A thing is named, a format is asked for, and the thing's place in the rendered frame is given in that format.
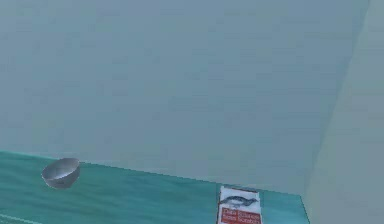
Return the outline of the teal table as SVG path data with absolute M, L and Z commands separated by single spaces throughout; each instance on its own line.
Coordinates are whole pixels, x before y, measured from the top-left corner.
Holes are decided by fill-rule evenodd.
M 44 157 L 0 152 L 0 224 L 216 224 L 219 183 L 82 163 L 46 185 Z

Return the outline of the grey metal bowl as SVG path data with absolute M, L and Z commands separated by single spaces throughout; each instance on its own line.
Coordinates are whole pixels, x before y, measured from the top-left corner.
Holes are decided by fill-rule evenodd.
M 44 182 L 55 189 L 68 189 L 80 177 L 80 161 L 61 158 L 47 165 L 41 172 Z

